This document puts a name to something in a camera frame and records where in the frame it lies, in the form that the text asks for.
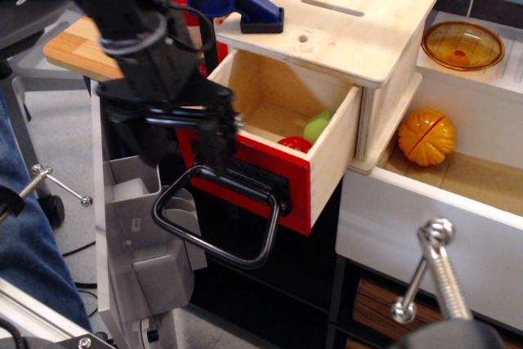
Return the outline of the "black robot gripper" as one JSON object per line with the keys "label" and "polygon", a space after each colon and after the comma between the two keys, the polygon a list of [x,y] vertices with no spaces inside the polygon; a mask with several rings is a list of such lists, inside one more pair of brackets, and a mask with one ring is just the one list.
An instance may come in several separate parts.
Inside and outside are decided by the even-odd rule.
{"label": "black robot gripper", "polygon": [[177,47],[164,29],[103,29],[100,45],[123,73],[103,83],[98,94],[128,149],[154,167],[178,147],[174,131],[162,126],[196,128],[195,162],[224,176],[241,126],[232,91],[203,77],[195,56]]}

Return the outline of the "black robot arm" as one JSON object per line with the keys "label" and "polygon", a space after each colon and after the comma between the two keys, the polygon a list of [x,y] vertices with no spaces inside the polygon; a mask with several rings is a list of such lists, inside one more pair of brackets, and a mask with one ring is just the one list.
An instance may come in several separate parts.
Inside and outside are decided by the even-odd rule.
{"label": "black robot arm", "polygon": [[235,152],[233,95],[199,72],[181,8],[170,0],[73,1],[122,72],[97,94],[129,149],[153,166],[168,153],[169,130],[191,128],[200,162],[222,174]]}

